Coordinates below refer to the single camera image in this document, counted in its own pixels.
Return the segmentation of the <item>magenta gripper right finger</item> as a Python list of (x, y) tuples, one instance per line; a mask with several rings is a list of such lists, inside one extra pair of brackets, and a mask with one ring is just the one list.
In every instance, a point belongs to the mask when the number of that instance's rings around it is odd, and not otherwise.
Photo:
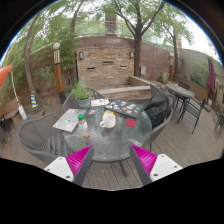
[(129, 153), (134, 162), (142, 185), (145, 186), (150, 184), (150, 174), (156, 162), (157, 156), (152, 152), (133, 144), (130, 145)]

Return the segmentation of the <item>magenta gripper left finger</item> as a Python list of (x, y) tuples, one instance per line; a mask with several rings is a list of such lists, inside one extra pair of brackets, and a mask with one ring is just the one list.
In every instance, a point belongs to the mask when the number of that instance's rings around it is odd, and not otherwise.
[(73, 183), (81, 186), (84, 182), (85, 175), (91, 165), (94, 155), (92, 145), (89, 145), (66, 158), (68, 166), (74, 176)]

